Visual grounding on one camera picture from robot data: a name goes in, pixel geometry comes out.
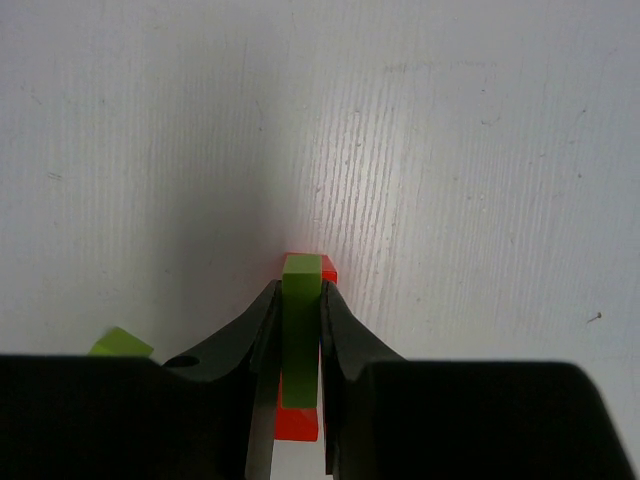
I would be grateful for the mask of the long green wood block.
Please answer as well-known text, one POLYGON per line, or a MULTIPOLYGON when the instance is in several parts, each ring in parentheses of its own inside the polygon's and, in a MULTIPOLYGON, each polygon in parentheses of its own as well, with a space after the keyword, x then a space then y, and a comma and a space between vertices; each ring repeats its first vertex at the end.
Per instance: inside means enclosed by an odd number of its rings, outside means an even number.
POLYGON ((295 254, 286 258, 282 287, 282 406, 317 406, 322 259, 295 254))

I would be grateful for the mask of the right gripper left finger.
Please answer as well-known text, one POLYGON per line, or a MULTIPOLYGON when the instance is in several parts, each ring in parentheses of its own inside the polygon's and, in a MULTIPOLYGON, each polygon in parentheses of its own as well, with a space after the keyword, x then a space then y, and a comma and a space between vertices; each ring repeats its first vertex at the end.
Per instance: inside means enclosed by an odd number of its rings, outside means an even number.
POLYGON ((5 355, 5 479, 266 479, 280 375, 281 285, 165 363, 5 355))

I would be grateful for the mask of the green wood cube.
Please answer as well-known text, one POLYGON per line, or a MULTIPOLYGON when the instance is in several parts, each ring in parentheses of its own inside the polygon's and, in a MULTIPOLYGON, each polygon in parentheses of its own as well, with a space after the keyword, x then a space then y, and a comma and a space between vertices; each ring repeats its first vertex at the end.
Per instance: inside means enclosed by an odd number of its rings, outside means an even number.
POLYGON ((90 356, 151 356, 154 349, 122 328, 114 327, 101 336, 89 350, 90 356))

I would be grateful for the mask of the red arch wood block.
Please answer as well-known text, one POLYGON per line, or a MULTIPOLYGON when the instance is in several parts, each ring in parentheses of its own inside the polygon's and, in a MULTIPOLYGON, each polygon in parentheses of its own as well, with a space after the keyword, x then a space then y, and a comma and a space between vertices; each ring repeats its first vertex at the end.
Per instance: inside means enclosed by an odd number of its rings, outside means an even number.
POLYGON ((338 284, 338 271, 334 265, 334 263, 332 262, 331 258, 326 255, 326 254, 307 254, 307 253, 301 253, 301 252, 294 252, 294 251, 288 251, 284 254, 284 262, 286 262, 286 259, 288 257, 291 256, 296 256, 296 255, 316 255, 316 256, 320 256, 322 259, 322 278, 323 280, 327 280, 327 281, 331 281, 334 284, 338 284))

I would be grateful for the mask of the red rectangular wood block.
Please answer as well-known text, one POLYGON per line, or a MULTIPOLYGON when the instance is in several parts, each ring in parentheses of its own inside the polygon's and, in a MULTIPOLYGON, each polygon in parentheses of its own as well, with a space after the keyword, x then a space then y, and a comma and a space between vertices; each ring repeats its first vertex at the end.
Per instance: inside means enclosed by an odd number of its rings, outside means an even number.
POLYGON ((282 382, 279 382, 274 439, 279 441, 316 442, 318 436, 317 408, 284 408, 282 404, 282 382))

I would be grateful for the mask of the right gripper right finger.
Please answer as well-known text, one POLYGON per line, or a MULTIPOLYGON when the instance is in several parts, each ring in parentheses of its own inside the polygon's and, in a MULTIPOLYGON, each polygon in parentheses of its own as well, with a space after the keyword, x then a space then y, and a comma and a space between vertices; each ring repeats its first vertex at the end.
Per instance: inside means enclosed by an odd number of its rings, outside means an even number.
POLYGON ((325 465, 336 479, 631 479, 598 389, 554 361, 407 360, 320 299, 325 465))

